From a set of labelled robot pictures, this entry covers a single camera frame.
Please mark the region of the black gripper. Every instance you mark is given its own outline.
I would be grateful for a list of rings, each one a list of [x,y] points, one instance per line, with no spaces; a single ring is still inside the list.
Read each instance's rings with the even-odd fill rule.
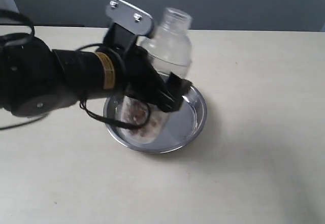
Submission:
[[[167,78],[153,67],[146,49],[134,45],[128,52],[120,48],[101,46],[115,66],[115,87],[103,94],[103,98],[125,95],[145,104],[157,106],[163,112],[176,112],[183,103],[192,82],[170,72]]]

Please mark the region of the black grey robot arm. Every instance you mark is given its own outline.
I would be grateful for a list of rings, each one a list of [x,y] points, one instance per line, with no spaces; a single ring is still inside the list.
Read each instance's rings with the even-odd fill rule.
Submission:
[[[34,117],[114,94],[176,112],[191,82],[171,73],[163,78],[148,52],[96,44],[94,52],[50,49],[26,33],[1,37],[1,107],[17,117]]]

